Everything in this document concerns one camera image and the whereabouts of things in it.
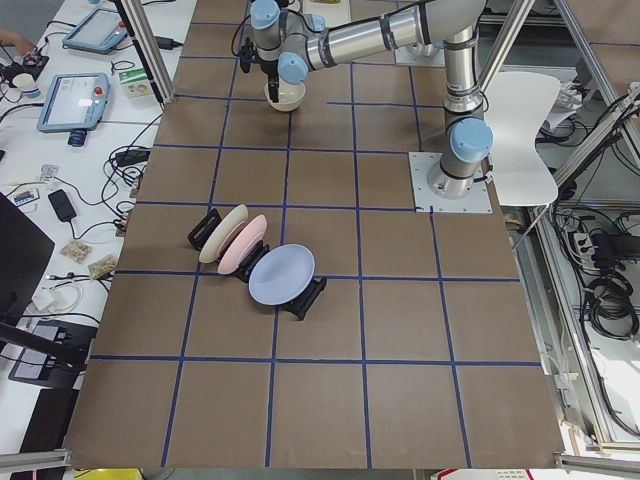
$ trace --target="white plate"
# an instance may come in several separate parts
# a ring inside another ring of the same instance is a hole
[[[249,293],[263,305],[282,305],[300,295],[311,282],[316,262],[302,245],[282,245],[267,253],[249,277]]]
[[[231,210],[211,233],[202,250],[200,250],[200,262],[211,263],[218,260],[220,254],[242,230],[248,218],[249,211],[245,205],[238,205]]]

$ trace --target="black computer monitor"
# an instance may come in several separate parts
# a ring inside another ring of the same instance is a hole
[[[59,320],[41,321],[34,333],[15,328],[44,275],[54,242],[0,194],[0,351],[25,347],[11,380],[70,388],[84,369],[96,329]]]

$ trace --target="white bowl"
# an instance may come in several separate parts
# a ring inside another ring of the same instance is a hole
[[[302,99],[307,88],[304,83],[298,85],[292,85],[280,79],[280,87],[278,89],[278,103],[274,103],[269,98],[269,84],[264,86],[264,94],[267,97],[269,105],[278,110],[279,112],[291,112],[302,105]]]

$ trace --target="yellow object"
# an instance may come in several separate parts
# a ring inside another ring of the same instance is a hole
[[[77,470],[74,477],[81,477],[82,480],[142,480],[142,475],[137,468]]]

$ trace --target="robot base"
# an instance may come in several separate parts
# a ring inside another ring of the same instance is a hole
[[[431,166],[440,161],[441,153],[410,152],[411,182],[413,199],[417,212],[443,213],[492,213],[491,201],[484,182],[474,183],[467,195],[456,200],[448,200],[436,194],[427,181]]]

